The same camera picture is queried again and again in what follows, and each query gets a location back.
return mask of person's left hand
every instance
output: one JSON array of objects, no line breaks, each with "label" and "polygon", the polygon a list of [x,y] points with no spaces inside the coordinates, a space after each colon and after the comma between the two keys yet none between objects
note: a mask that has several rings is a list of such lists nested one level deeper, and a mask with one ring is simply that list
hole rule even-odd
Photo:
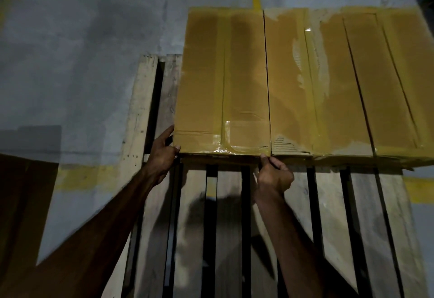
[{"label": "person's left hand", "polygon": [[152,144],[151,153],[146,163],[146,171],[152,177],[155,178],[155,185],[158,185],[163,181],[169,169],[173,164],[175,156],[181,149],[180,146],[166,146],[166,139],[169,138],[173,132],[174,125],[168,127],[158,138],[154,140]]}]

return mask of person's right hand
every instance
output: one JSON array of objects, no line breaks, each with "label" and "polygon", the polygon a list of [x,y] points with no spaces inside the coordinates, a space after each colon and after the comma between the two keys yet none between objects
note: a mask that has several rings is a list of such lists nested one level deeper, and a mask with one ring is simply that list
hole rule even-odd
[{"label": "person's right hand", "polygon": [[259,190],[273,190],[283,194],[294,181],[294,174],[275,157],[261,154],[262,169],[257,176]]}]

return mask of wooden pallet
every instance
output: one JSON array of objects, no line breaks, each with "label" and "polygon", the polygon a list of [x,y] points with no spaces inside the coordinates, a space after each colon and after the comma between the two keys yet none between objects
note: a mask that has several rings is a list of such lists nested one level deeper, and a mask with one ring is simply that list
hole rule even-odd
[{"label": "wooden pallet", "polygon": [[[173,124],[182,57],[149,56],[142,62],[156,75],[155,83],[148,83],[152,101],[146,99],[146,161],[154,137]],[[136,80],[143,75],[139,70]],[[285,200],[355,290],[362,296],[428,297],[400,172],[356,166],[292,169],[295,182]],[[149,194],[106,297],[277,297],[285,289],[251,202],[254,185],[250,166],[174,168]]]}]

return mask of gray floor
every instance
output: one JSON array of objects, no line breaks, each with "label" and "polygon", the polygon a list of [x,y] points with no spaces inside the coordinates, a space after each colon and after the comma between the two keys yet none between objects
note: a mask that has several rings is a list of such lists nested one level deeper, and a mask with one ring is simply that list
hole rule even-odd
[{"label": "gray floor", "polygon": [[[316,8],[417,3],[261,4]],[[138,58],[181,54],[191,6],[251,7],[252,0],[12,0],[0,33],[0,153],[62,164],[116,164]],[[110,198],[97,188],[54,192],[39,260]],[[427,254],[433,260],[432,252]]]}]

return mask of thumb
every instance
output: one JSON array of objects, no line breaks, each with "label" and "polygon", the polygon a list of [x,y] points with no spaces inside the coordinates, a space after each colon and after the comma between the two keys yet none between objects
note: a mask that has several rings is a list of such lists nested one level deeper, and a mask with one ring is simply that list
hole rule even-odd
[{"label": "thumb", "polygon": [[267,164],[270,163],[267,155],[261,154],[261,163],[262,163],[262,166],[266,166]]}]

